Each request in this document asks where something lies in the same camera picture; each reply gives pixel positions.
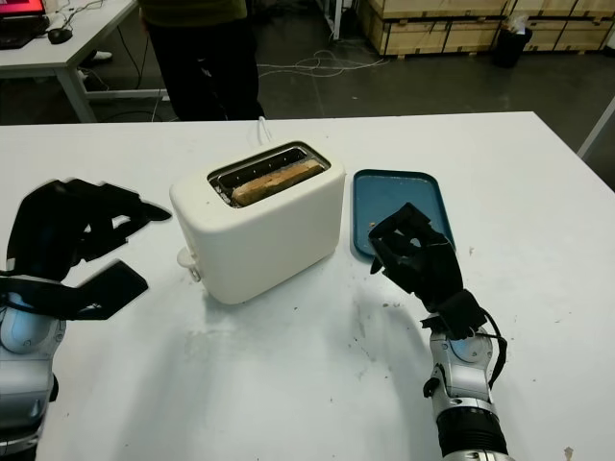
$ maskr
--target toaster slot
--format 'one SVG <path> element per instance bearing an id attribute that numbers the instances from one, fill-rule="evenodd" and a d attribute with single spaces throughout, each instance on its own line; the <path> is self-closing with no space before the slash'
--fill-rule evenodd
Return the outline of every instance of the toaster slot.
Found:
<path id="1" fill-rule="evenodd" d="M 330 168 L 303 143 L 291 143 L 246 158 L 208 175 L 208 182 L 229 206 L 243 207 L 286 190 Z"/>

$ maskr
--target desk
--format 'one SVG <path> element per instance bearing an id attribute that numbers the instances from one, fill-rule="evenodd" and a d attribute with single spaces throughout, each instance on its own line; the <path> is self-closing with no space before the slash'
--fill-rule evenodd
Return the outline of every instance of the desk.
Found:
<path id="1" fill-rule="evenodd" d="M 72 6 L 77 8 L 84 3 L 85 0 L 73 1 Z M 105 0 L 100 9 L 84 10 L 75 15 L 71 22 L 73 37 L 66 43 L 52 45 L 43 37 L 35 38 L 19 50 L 0 51 L 0 78 L 55 76 L 79 120 L 95 122 L 86 89 L 77 75 L 77 66 L 135 7 L 133 0 Z M 51 14 L 50 19 L 50 29 L 60 27 L 64 21 L 59 14 Z"/>
<path id="2" fill-rule="evenodd" d="M 363 168 L 438 179 L 466 286 L 509 339 L 494 399 L 510 453 L 608 457 L 615 197 L 563 141 L 529 112 L 268 125 L 345 163 L 336 252 L 236 306 L 177 265 L 177 221 L 74 268 L 68 284 L 121 258 L 150 290 L 107 322 L 68 325 L 39 461 L 439 460 L 422 397 L 427 312 L 352 250 Z M 258 146 L 255 122 L 0 127 L 0 138 L 2 252 L 20 200 L 50 178 L 105 180 L 170 207 L 172 182 Z"/>

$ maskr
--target wooden box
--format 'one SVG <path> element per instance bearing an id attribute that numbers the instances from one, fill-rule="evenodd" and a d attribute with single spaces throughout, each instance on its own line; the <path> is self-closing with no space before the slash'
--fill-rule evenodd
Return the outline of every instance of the wooden box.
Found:
<path id="1" fill-rule="evenodd" d="M 441 53 L 448 32 L 443 21 L 384 23 L 365 1 L 359 3 L 358 21 L 381 56 Z"/>
<path id="2" fill-rule="evenodd" d="M 449 24 L 450 32 L 444 53 L 488 51 L 495 41 L 500 21 L 455 21 Z"/>
<path id="3" fill-rule="evenodd" d="M 568 16 L 576 0 L 517 0 L 513 12 L 528 16 Z"/>
<path id="4" fill-rule="evenodd" d="M 553 51 L 564 26 L 566 21 L 531 20 L 528 27 L 532 36 L 524 51 Z"/>
<path id="5" fill-rule="evenodd" d="M 613 17 L 615 0 L 578 0 L 573 10 L 573 16 Z"/>
<path id="6" fill-rule="evenodd" d="M 369 0 L 369 2 L 382 19 L 403 19 L 504 15 L 514 0 Z"/>
<path id="7" fill-rule="evenodd" d="M 594 51 L 604 47 L 611 21 L 568 21 L 564 27 L 556 51 Z"/>

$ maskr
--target tray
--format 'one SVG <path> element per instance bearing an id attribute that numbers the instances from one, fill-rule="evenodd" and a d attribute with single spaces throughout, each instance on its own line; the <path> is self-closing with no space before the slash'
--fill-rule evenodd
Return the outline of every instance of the tray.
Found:
<path id="1" fill-rule="evenodd" d="M 455 241 L 440 187 L 434 177 L 412 171 L 361 170 L 353 180 L 353 240 L 363 255 L 373 257 L 367 235 L 375 224 L 411 202 L 431 219 L 433 228 Z"/>

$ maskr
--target white toaster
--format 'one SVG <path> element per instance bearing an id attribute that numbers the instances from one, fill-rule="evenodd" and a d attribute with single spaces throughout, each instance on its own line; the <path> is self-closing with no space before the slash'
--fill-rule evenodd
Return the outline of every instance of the white toaster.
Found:
<path id="1" fill-rule="evenodd" d="M 235 199 L 241 186 L 314 161 L 320 165 L 315 176 L 267 196 L 269 190 L 249 205 Z M 178 261 L 218 301 L 247 301 L 335 250 L 344 179 L 338 160 L 301 141 L 192 173 L 170 191 L 187 242 Z"/>

